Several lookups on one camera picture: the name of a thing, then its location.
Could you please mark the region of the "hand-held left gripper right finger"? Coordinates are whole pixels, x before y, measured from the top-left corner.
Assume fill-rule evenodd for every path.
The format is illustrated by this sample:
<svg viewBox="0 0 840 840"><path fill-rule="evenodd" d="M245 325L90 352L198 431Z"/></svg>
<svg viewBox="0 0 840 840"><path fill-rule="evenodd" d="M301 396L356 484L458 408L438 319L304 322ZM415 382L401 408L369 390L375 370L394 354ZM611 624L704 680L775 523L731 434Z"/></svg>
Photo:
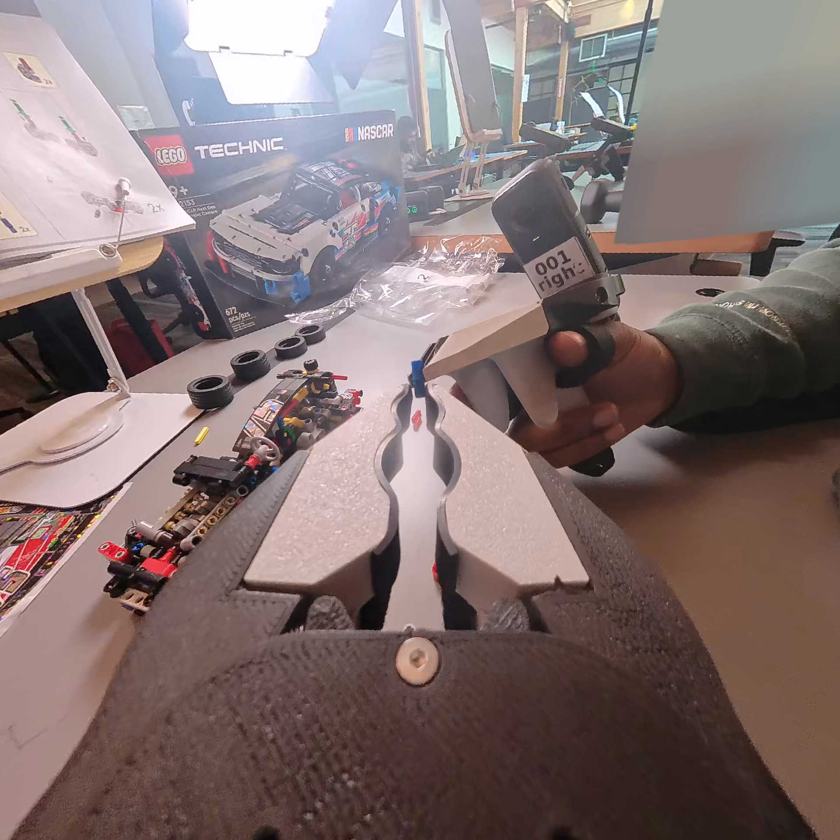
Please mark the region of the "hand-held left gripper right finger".
<svg viewBox="0 0 840 840"><path fill-rule="evenodd" d="M585 590L590 576L526 452L444 387L429 385L444 618L481 618L501 600Z"/></svg>

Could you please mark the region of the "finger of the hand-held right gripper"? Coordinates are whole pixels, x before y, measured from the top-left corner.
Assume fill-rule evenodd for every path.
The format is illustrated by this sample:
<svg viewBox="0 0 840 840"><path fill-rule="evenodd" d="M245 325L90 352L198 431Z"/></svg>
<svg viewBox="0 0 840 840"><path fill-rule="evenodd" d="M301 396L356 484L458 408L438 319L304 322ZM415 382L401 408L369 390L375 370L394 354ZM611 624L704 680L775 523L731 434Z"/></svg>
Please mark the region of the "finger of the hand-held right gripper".
<svg viewBox="0 0 840 840"><path fill-rule="evenodd" d="M458 387L467 404L495 428L509 428L520 412L520 402L498 367L458 370Z"/></svg>
<svg viewBox="0 0 840 840"><path fill-rule="evenodd" d="M458 383L462 368L499 368L521 410L540 427L558 419L557 369L545 349L549 324L538 304L514 309L451 333L424 362L425 382L447 376Z"/></svg>

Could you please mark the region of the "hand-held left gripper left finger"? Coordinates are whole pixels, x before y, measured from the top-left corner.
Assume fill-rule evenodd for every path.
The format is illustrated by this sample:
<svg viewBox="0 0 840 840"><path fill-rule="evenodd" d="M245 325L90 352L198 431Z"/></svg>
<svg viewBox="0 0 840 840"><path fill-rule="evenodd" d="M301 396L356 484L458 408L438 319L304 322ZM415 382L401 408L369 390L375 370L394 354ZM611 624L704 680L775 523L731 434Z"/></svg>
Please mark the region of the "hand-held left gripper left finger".
<svg viewBox="0 0 840 840"><path fill-rule="evenodd" d="M383 622L400 565L402 436L412 394L399 385L316 443L248 567L252 592L337 597L356 622Z"/></svg>

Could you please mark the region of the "black toy set box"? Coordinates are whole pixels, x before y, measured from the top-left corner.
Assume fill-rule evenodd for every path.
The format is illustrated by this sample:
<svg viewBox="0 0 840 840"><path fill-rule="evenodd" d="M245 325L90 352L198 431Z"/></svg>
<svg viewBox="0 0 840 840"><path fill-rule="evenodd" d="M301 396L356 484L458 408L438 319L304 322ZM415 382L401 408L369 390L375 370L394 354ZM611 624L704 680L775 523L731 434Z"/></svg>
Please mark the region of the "black toy set box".
<svg viewBox="0 0 840 840"><path fill-rule="evenodd" d="M323 308L410 245L393 110L132 134L194 222L165 253L201 338Z"/></svg>

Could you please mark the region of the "person's right hand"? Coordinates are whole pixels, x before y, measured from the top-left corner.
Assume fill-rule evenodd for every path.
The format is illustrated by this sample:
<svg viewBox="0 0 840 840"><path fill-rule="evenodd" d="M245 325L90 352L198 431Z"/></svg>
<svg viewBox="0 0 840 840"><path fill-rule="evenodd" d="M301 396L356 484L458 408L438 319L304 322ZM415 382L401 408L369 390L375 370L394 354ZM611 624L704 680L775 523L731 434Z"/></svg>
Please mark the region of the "person's right hand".
<svg viewBox="0 0 840 840"><path fill-rule="evenodd" d="M584 385L588 403L560 411L548 427L525 413L510 426L513 440L553 467L572 467L599 455L667 413L679 398L679 368L665 345L623 322L607 326L615 352L611 363Z"/></svg>

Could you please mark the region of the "black dumbbell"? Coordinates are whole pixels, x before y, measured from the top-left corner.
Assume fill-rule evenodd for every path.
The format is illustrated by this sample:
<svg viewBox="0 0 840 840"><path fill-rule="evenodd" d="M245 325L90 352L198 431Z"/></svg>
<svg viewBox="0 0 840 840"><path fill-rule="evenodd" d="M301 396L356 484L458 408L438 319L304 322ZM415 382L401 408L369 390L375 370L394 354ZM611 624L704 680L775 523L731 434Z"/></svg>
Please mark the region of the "black dumbbell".
<svg viewBox="0 0 840 840"><path fill-rule="evenodd" d="M604 178L590 181L584 188L580 210L588 225L599 224L607 214L619 214L623 202L624 181Z"/></svg>

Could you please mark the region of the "clear plastic bag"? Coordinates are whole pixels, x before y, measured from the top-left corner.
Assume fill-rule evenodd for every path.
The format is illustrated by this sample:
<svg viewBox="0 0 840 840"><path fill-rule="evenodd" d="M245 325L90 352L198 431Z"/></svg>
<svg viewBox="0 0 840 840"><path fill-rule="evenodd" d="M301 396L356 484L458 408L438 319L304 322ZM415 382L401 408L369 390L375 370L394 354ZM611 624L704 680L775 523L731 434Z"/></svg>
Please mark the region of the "clear plastic bag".
<svg viewBox="0 0 840 840"><path fill-rule="evenodd" d="M367 273L350 299L369 318L427 327L450 311L471 309L482 301L501 267L503 259L494 248L425 248Z"/></svg>

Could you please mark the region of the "wooden background desk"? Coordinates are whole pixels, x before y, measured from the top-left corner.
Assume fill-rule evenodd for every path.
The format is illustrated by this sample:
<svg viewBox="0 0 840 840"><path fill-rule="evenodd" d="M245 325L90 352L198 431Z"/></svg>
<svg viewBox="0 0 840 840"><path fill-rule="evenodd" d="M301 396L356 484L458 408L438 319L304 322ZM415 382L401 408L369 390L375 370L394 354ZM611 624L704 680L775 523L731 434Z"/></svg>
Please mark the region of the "wooden background desk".
<svg viewBox="0 0 840 840"><path fill-rule="evenodd" d="M806 236L792 230L736 234L622 245L616 242L617 215L608 213L591 226L593 239L608 267L637 275L688 275L694 277L766 277L778 254L790 257L806 245ZM488 201L465 203L457 212L411 224L415 249L463 245L490 249L512 267L512 247L494 220Z"/></svg>

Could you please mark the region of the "toy brick car chassis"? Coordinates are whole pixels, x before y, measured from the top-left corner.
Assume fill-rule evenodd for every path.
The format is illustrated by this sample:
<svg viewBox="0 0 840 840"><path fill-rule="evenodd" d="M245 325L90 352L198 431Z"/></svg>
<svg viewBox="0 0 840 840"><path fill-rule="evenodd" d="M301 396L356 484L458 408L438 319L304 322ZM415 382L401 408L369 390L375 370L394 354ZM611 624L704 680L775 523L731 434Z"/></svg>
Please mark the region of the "toy brick car chassis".
<svg viewBox="0 0 840 840"><path fill-rule="evenodd" d="M259 485L361 411L364 393L347 381L316 360L279 373L239 432L233 454L190 455L173 471L173 484L185 489L181 498L153 522L132 522L121 544L99 546L108 560L104 594L134 614L147 613L186 558Z"/></svg>

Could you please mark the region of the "wooden easel with black panel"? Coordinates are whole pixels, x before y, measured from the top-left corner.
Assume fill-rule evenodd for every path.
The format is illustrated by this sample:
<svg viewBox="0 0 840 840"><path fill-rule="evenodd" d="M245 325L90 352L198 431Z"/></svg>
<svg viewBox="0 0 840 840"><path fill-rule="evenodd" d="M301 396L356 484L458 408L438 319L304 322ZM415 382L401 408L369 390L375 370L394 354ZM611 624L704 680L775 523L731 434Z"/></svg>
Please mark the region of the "wooden easel with black panel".
<svg viewBox="0 0 840 840"><path fill-rule="evenodd" d="M453 81L465 150L453 202L489 198L482 185L486 165L500 165L491 151L511 141L515 57L514 3L444 1L445 54Z"/></svg>

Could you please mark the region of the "white book stand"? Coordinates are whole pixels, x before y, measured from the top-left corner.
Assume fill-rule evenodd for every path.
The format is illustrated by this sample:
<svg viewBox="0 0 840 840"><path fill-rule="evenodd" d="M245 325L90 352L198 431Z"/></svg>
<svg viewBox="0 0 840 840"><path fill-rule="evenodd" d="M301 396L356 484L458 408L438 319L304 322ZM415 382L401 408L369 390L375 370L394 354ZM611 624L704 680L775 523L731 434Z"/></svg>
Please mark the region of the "white book stand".
<svg viewBox="0 0 840 840"><path fill-rule="evenodd" d="M79 508L121 487L202 412L185 393L132 392L85 289L119 277L112 244L64 250L2 269L2 309L68 291L104 359L108 389L73 395L1 437L1 498Z"/></svg>

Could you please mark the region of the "holographic sticker sheet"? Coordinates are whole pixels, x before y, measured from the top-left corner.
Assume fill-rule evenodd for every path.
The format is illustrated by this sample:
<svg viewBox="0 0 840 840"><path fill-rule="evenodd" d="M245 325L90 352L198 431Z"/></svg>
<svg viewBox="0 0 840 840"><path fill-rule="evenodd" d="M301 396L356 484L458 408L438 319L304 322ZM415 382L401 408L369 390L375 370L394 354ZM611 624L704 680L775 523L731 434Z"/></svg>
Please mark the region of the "holographic sticker sheet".
<svg viewBox="0 0 840 840"><path fill-rule="evenodd" d="M75 509L2 502L2 633L131 486L132 482L127 482L110 495Z"/></svg>

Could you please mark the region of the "instruction booklet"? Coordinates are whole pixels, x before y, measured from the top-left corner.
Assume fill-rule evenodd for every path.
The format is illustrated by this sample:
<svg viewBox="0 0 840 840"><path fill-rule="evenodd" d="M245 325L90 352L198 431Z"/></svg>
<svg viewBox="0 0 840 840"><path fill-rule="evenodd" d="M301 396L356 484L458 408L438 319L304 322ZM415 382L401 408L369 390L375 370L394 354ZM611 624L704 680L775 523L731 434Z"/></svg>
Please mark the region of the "instruction booklet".
<svg viewBox="0 0 840 840"><path fill-rule="evenodd" d="M46 21L2 14L1 51L3 263L194 227Z"/></svg>

